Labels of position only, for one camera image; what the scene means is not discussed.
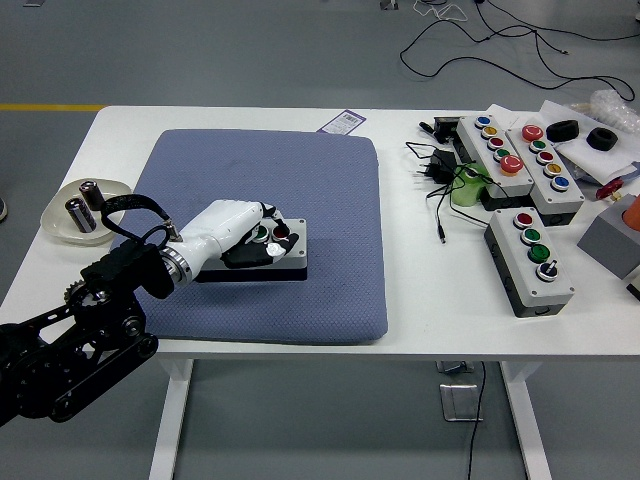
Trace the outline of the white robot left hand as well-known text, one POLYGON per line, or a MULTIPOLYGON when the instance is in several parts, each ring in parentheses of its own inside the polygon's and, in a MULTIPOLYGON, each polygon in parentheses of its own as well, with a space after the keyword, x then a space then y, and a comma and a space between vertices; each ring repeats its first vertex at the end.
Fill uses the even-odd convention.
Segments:
POLYGON ((178 241, 168 242, 165 251, 177 254, 183 271, 196 276, 212 259, 228 269, 272 265, 299 239, 272 205, 216 200, 180 231, 178 241))

